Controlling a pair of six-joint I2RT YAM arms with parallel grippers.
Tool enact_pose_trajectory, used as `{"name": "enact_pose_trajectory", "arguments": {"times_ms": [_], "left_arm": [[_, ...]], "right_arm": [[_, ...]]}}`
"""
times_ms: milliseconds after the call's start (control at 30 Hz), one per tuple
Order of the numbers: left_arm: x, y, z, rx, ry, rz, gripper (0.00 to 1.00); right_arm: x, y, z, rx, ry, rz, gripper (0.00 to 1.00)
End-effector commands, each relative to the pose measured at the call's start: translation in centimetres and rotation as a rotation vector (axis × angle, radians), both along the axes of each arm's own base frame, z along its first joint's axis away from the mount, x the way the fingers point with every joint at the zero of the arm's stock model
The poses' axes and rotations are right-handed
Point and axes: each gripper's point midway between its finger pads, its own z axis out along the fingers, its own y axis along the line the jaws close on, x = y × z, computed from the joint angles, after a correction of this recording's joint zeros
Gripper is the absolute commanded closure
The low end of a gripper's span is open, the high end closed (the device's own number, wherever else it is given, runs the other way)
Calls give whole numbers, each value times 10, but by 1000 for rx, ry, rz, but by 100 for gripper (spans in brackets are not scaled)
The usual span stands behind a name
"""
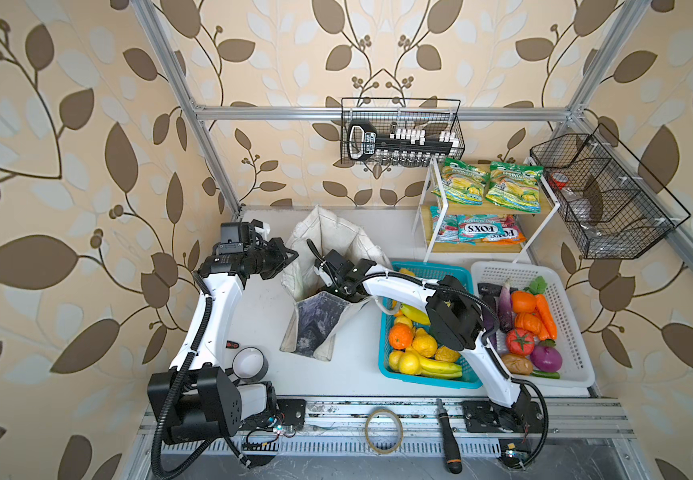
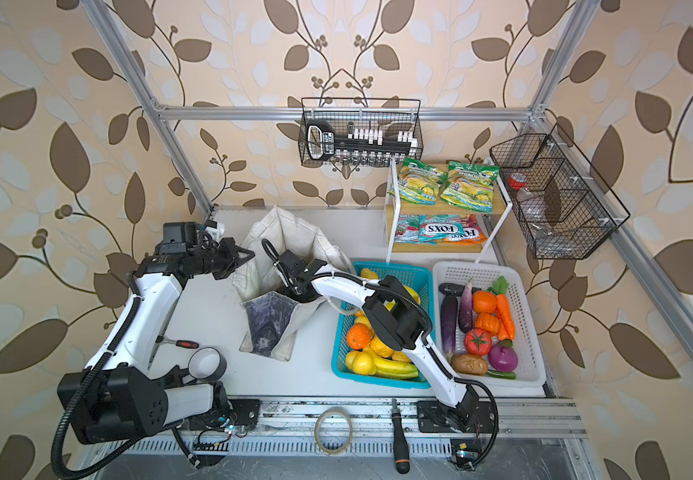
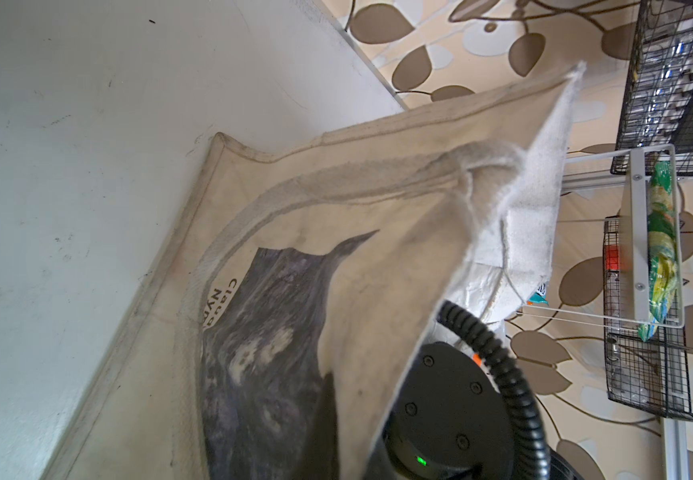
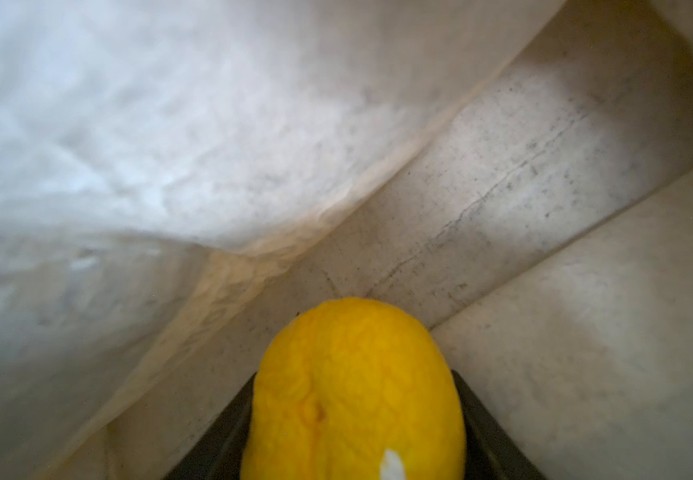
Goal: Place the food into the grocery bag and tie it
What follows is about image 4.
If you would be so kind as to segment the yellow lemon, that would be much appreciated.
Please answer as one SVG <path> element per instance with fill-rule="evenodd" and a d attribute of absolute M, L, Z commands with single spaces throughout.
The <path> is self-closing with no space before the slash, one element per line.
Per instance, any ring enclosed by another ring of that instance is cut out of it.
<path fill-rule="evenodd" d="M 452 372 L 399 308 L 328 301 L 294 318 L 254 377 L 244 479 L 460 479 Z"/>

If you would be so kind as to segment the cream canvas tote bag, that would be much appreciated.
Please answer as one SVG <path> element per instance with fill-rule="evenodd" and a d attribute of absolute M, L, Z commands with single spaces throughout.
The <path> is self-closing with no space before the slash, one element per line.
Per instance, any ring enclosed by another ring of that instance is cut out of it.
<path fill-rule="evenodd" d="M 693 479 L 693 1 L 0 1 L 0 479 L 168 475 L 347 296 Z"/>

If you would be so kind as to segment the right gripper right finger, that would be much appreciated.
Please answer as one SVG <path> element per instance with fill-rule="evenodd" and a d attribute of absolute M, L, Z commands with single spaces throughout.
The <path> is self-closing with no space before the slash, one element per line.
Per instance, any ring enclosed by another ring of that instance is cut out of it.
<path fill-rule="evenodd" d="M 546 480 L 485 408 L 462 376 L 452 370 L 466 431 L 464 479 Z"/>

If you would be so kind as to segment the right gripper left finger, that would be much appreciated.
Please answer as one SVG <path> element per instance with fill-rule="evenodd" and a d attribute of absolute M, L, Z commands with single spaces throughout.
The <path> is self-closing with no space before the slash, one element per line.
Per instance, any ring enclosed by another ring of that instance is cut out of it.
<path fill-rule="evenodd" d="M 254 379 L 255 375 L 250 376 L 198 443 L 164 476 L 165 480 L 240 480 L 252 418 Z"/>

